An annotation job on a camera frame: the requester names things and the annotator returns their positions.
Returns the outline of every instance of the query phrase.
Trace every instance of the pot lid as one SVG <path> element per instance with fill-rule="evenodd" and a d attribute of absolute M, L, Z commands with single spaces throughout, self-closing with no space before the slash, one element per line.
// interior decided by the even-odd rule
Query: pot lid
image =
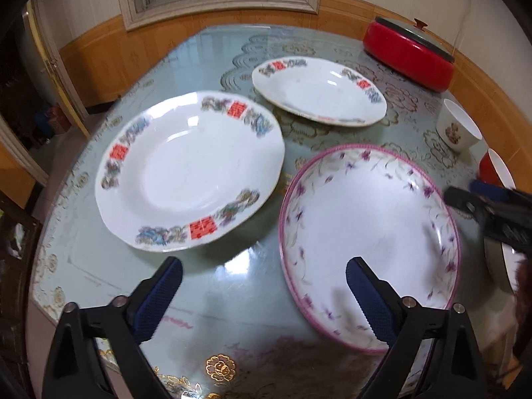
<path fill-rule="evenodd" d="M 411 25 L 403 21 L 398 21 L 397 19 L 383 18 L 382 16 L 377 16 L 375 18 L 375 21 L 379 24 L 385 25 L 397 33 L 400 33 L 402 36 L 418 42 L 420 45 L 423 45 L 433 53 L 438 54 L 443 59 L 453 63 L 454 57 L 443 47 L 440 42 L 423 30 L 427 24 L 418 19 L 414 20 L 416 21 L 417 25 Z"/>

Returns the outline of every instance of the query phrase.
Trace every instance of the white cup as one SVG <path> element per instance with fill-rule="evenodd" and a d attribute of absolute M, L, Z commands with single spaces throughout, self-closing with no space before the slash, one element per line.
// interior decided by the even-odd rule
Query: white cup
<path fill-rule="evenodd" d="M 455 152 L 463 152 L 482 140 L 482 133 L 467 112 L 452 100 L 444 99 L 436 132 Z"/>

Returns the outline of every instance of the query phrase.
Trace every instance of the plate rim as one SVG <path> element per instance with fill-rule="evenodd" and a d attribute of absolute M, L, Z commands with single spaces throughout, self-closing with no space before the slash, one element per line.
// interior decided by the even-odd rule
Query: plate rim
<path fill-rule="evenodd" d="M 357 75 L 359 75 L 362 78 L 364 78 L 366 81 L 371 82 L 371 85 L 382 95 L 382 97 L 384 98 L 384 103 L 386 104 L 386 110 L 384 111 L 384 115 L 381 118 L 379 118 L 377 121 L 373 121 L 371 123 L 356 123 L 356 122 L 348 123 L 348 122 L 341 122 L 340 120 L 334 119 L 334 118 L 331 118 L 331 119 L 329 119 L 329 118 L 320 118 L 320 116 L 316 116 L 315 114 L 308 114 L 308 113 L 305 113 L 305 112 L 301 112 L 300 110 L 287 107 L 286 105 L 281 105 L 275 99 L 273 99 L 271 96 L 266 95 L 255 84 L 254 79 L 255 79 L 256 76 L 258 76 L 257 74 L 259 73 L 259 69 L 262 68 L 265 64 L 269 64 L 269 63 L 275 62 L 275 61 L 283 59 L 283 58 L 285 58 L 285 59 L 286 58 L 307 58 L 307 59 L 310 59 L 310 60 L 322 60 L 322 61 L 325 61 L 325 62 L 337 64 L 339 66 L 342 66 L 345 69 L 352 70 Z M 289 56 L 285 56 L 285 57 L 272 58 L 270 60 L 266 60 L 266 61 L 260 63 L 258 66 L 256 66 L 256 68 L 253 69 L 253 71 L 251 73 L 251 81 L 252 81 L 253 87 L 262 95 L 262 97 L 264 97 L 268 102 L 273 103 L 273 105 L 277 106 L 278 108 L 284 109 L 285 111 L 288 111 L 289 113 L 298 115 L 299 117 L 307 118 L 309 120 L 316 121 L 318 123 L 328 124 L 328 125 L 331 125 L 331 126 L 341 126 L 341 127 L 368 127 L 368 126 L 372 126 L 372 125 L 378 123 L 379 121 L 381 121 L 384 117 L 386 117 L 386 113 L 388 111 L 388 101 L 386 100 L 386 97 L 384 96 L 384 93 L 379 88 L 377 88 L 377 86 L 375 85 L 375 83 L 371 79 L 366 78 L 364 75 L 362 75 L 359 71 L 357 71 L 355 69 L 351 69 L 348 66 L 345 66 L 345 65 L 343 65 L 341 63 L 334 62 L 332 60 L 328 60 L 326 58 L 307 57 L 307 56 L 303 56 L 303 55 L 297 55 L 297 56 L 296 55 L 293 55 L 293 56 L 289 55 Z"/>
<path fill-rule="evenodd" d="M 376 145 L 373 145 L 373 144 L 359 144 L 357 142 L 353 142 L 353 143 L 350 143 L 350 144 L 342 144 L 342 145 L 339 145 L 339 146 L 336 146 L 336 147 L 331 147 L 331 148 L 328 148 L 327 150 L 321 152 L 320 154 L 316 155 L 315 157 L 310 159 L 307 163 L 305 163 L 305 165 L 299 170 L 299 172 L 296 174 L 296 176 L 294 177 L 294 179 L 290 183 L 290 186 L 288 187 L 288 190 L 287 190 L 287 192 L 285 194 L 285 197 L 283 198 L 283 204 L 281 205 L 281 211 L 279 213 L 279 224 L 278 224 L 279 253 L 280 253 L 280 258 L 281 258 L 281 267 L 283 268 L 283 274 L 285 275 L 285 281 L 286 281 L 286 284 L 288 285 L 288 289 L 289 289 L 289 291 L 290 291 L 290 293 L 292 295 L 292 299 L 294 300 L 294 303 L 296 304 L 297 308 L 303 314 L 303 316 L 309 322 L 310 325 L 312 325 L 321 334 L 327 336 L 328 338 L 331 338 L 331 339 L 335 340 L 336 342 L 341 343 L 344 346 L 349 347 L 350 349 L 358 350 L 358 351 L 361 351 L 361 352 L 363 352 L 365 354 L 375 354 L 375 355 L 376 354 L 385 354 L 387 352 L 386 349 L 361 348 L 361 347 L 358 347 L 358 346 L 354 346 L 354 345 L 352 345 L 350 343 L 347 343 L 346 341 L 342 340 L 339 336 L 331 334 L 330 332 L 328 332 L 320 324 L 320 322 L 317 319 L 315 319 L 315 317 L 307 310 L 307 308 L 304 305 L 301 304 L 301 299 L 299 298 L 299 296 L 298 296 L 298 294 L 297 294 L 297 292 L 295 290 L 295 286 L 293 284 L 292 277 L 290 276 L 290 274 L 288 274 L 288 269 L 287 269 L 287 265 L 286 265 L 287 264 L 287 257 L 285 256 L 285 249 L 284 249 L 284 241 L 285 241 L 285 220 L 284 220 L 284 217 L 286 217 L 286 211 L 288 209 L 288 202 L 290 201 L 290 198 L 292 197 L 292 193 L 294 192 L 295 188 L 297 187 L 298 182 L 300 181 L 301 177 L 304 176 L 304 174 L 307 172 L 307 170 L 314 163 L 319 161 L 320 159 L 322 159 L 322 158 L 324 158 L 324 157 L 326 157 L 326 156 L 328 156 L 328 155 L 330 155 L 332 153 L 338 152 L 340 150 L 352 150 L 352 149 L 356 149 L 356 148 L 378 150 L 380 152 L 387 153 L 387 154 L 395 157 L 396 159 L 399 159 L 399 160 L 404 161 L 405 163 L 409 164 L 412 168 L 414 168 L 417 172 L 419 172 L 423 178 L 425 178 L 427 180 L 427 182 L 433 188 L 434 192 L 437 193 L 438 196 L 443 201 L 443 196 L 442 196 L 442 193 L 441 193 L 440 189 L 438 188 L 437 185 L 434 184 L 434 181 L 432 181 L 432 179 L 425 173 L 425 171 L 423 171 L 418 165 L 413 163 L 411 160 L 405 159 L 405 158 L 403 158 L 402 156 L 398 155 L 395 152 L 391 152 L 390 150 L 387 150 L 385 148 L 382 148 L 382 147 L 379 147 L 379 146 L 376 146 Z M 447 302 L 447 304 L 445 306 L 445 309 L 449 309 L 452 306 L 452 304 L 453 304 L 454 297 L 456 296 L 456 292 L 458 290 L 458 285 L 460 283 L 460 266 L 462 264 L 462 257 L 461 257 L 460 235 L 458 233 L 457 224 L 456 224 L 453 216 L 451 215 L 451 211 L 450 211 L 449 207 L 445 203 L 443 203 L 443 205 L 444 205 L 445 210 L 447 211 L 447 213 L 449 215 L 449 218 L 451 220 L 451 224 L 453 225 L 454 233 L 455 233 L 456 238 L 457 238 L 457 275 L 456 275 L 456 278 L 454 280 L 453 290 L 451 291 L 451 295 L 450 295 L 450 297 L 448 299 L 448 302 Z"/>
<path fill-rule="evenodd" d="M 145 112 L 147 112 L 149 109 L 151 109 L 153 106 L 156 106 L 158 105 L 159 103 L 162 103 L 162 102 L 165 102 L 166 100 L 170 100 L 170 99 L 175 99 L 175 98 L 178 98 L 178 97 L 181 97 L 181 96 L 184 96 L 184 95 L 187 95 L 187 94 L 191 94 L 191 93 L 196 93 L 198 96 L 201 94 L 201 95 L 209 95 L 209 94 L 222 94 L 222 95 L 225 95 L 226 97 L 233 97 L 234 100 L 246 100 L 249 105 L 251 106 L 251 104 L 253 104 L 253 106 L 259 106 L 261 109 L 260 109 L 260 112 L 263 112 L 265 114 L 267 114 L 268 116 L 271 117 L 270 119 L 270 122 L 273 123 L 274 125 L 274 130 L 278 130 L 278 133 L 280 134 L 281 136 L 281 143 L 283 144 L 283 154 L 281 155 L 281 160 L 280 160 L 280 165 L 279 165 L 279 173 L 277 175 L 277 178 L 276 178 L 276 184 L 272 186 L 272 189 L 269 191 L 269 192 L 265 192 L 264 194 L 264 197 L 260 197 L 257 202 L 256 202 L 256 209 L 254 210 L 254 212 L 252 214 L 249 214 L 249 216 L 246 216 L 243 220 L 241 220 L 240 222 L 237 222 L 234 226 L 232 227 L 226 227 L 226 231 L 223 232 L 223 233 L 220 233 L 216 238 L 212 239 L 212 240 L 209 240 L 207 242 L 201 242 L 201 239 L 199 240 L 189 240 L 190 242 L 195 242 L 196 244 L 187 244 L 187 245 L 183 245 L 183 246 L 180 246 L 180 247 L 173 247 L 173 248 L 168 248 L 166 246 L 159 246 L 159 245 L 153 245 L 153 246 L 147 246 L 147 245 L 142 245 L 142 244 L 137 244 L 137 243 L 131 243 L 131 242 L 128 242 L 128 241 L 125 241 L 123 238 L 121 238 L 119 235 L 116 235 L 115 232 L 113 232 L 109 226 L 107 226 L 105 220 L 103 219 L 102 217 L 102 213 L 100 211 L 100 208 L 99 208 L 99 204 L 98 204 L 98 199 L 96 197 L 96 193 L 97 193 L 97 190 L 98 188 L 100 187 L 100 183 L 99 183 L 99 180 L 96 178 L 95 179 L 95 182 L 94 182 L 94 198 L 95 198 L 95 202 L 96 202 L 96 206 L 98 208 L 98 213 L 99 213 L 99 216 L 100 216 L 100 219 L 102 220 L 103 224 L 105 225 L 106 229 L 111 233 L 113 234 L 116 238 L 118 238 L 119 240 L 123 241 L 125 244 L 129 245 L 130 247 L 134 248 L 134 249 L 137 249 L 137 250 L 142 250 L 142 251 L 145 251 L 145 252 L 150 252 L 150 253 L 170 253 L 170 252 L 178 252 L 180 250 L 187 250 L 187 249 L 192 249 L 194 247 L 200 247 L 200 246 L 203 246 L 203 245 L 207 245 L 207 244 L 210 244 L 220 238 L 222 238 L 223 236 L 225 236 L 226 234 L 230 233 L 231 231 L 235 230 L 237 227 L 239 227 L 240 225 L 242 225 L 244 222 L 246 222 L 249 218 L 251 218 L 255 213 L 257 213 L 257 211 L 266 203 L 266 201 L 271 197 L 271 195 L 273 194 L 273 192 L 275 191 L 275 188 L 277 187 L 277 185 L 279 184 L 279 179 L 280 179 L 280 176 L 281 176 L 281 172 L 283 170 L 283 164 L 284 164 L 284 158 L 285 158 L 285 154 L 286 154 L 286 145 L 285 145 L 285 141 L 284 141 L 284 138 L 283 138 L 283 131 L 281 130 L 281 126 L 279 124 L 279 122 L 277 121 L 277 119 L 275 118 L 274 114 L 272 113 L 272 111 L 270 111 L 269 109 L 267 109 L 264 105 L 261 105 L 260 103 L 257 103 L 255 102 L 254 100 L 252 100 L 251 98 L 247 97 L 247 96 L 244 96 L 242 94 L 237 94 L 237 93 L 233 93 L 233 92 L 227 92 L 227 91 L 219 91 L 219 90 L 198 90 L 198 91 L 190 91 L 188 93 L 185 93 L 185 94 L 180 94 L 180 95 L 177 95 L 177 96 L 173 96 L 173 97 L 170 97 L 170 98 L 167 98 L 165 100 L 162 100 L 160 102 L 157 102 L 153 105 L 151 105 L 150 107 L 146 108 L 146 109 L 143 109 L 141 112 L 139 113 L 136 113 L 134 114 L 133 116 L 131 116 L 131 118 L 129 118 L 127 121 L 123 122 L 123 126 L 121 127 L 121 129 L 116 133 L 115 136 L 113 136 L 113 138 L 110 140 L 109 144 L 105 147 L 105 149 L 103 150 L 103 153 L 102 153 L 102 158 L 100 159 L 100 162 L 98 164 L 98 167 L 96 168 L 96 177 L 98 176 L 98 173 L 100 171 L 100 169 L 102 168 L 102 166 L 104 166 L 106 160 L 107 160 L 107 156 L 108 156 L 108 153 L 110 151 L 110 148 L 113 146 L 114 143 L 116 143 L 118 141 L 118 138 L 120 136 L 120 134 L 126 130 L 130 124 L 132 122 L 134 122 L 137 118 L 139 118 L 142 114 L 144 114 Z"/>

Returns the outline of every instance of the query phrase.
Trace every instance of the glass tabletop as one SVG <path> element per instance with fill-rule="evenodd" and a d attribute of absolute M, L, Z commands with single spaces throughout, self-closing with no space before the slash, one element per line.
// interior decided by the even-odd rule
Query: glass tabletop
<path fill-rule="evenodd" d="M 385 118 L 364 128 L 333 127 L 273 107 L 254 90 L 251 73 L 266 60 L 289 55 L 359 71 L 384 94 Z M 66 302 L 106 305 L 155 272 L 167 255 L 136 250 L 107 230 L 95 202 L 95 175 L 108 144 L 131 118 L 199 90 L 242 94 L 272 109 L 285 138 L 283 171 L 274 194 L 247 222 L 211 244 L 176 253 L 183 283 L 142 350 L 176 397 L 356 397 L 381 356 L 321 336 L 294 304 L 277 234 L 287 185 L 318 152 L 361 142 L 415 162 L 440 188 L 465 188 L 487 148 L 481 142 L 454 155 L 435 129 L 443 99 L 453 96 L 403 78 L 357 40 L 300 28 L 230 25 L 205 29 L 170 52 L 116 102 L 66 176 L 38 248 L 31 297 L 57 321 Z M 489 277 L 476 222 L 455 211 L 453 216 L 462 252 L 456 300 L 468 309 L 482 349 L 507 327 L 511 299 Z M 113 365 L 109 344 L 101 340 L 99 346 Z"/>

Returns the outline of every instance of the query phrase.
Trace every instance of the metal screw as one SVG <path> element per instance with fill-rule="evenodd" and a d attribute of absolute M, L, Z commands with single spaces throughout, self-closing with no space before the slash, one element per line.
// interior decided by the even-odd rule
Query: metal screw
<path fill-rule="evenodd" d="M 413 308 L 414 306 L 417 305 L 417 302 L 413 297 L 403 297 L 403 304 L 407 308 Z"/>
<path fill-rule="evenodd" d="M 464 305 L 460 303 L 453 304 L 453 309 L 457 311 L 458 313 L 464 313 L 466 311 L 466 308 L 464 308 Z"/>
<path fill-rule="evenodd" d="M 74 309 L 77 309 L 78 308 L 78 305 L 76 305 L 76 303 L 74 302 L 70 302 L 70 303 L 67 303 L 65 305 L 65 308 L 63 309 L 65 312 L 67 313 L 70 313 L 72 312 Z"/>
<path fill-rule="evenodd" d="M 128 298 L 125 295 L 119 295 L 113 299 L 113 306 L 115 308 L 121 308 L 122 306 L 125 306 L 127 302 Z"/>

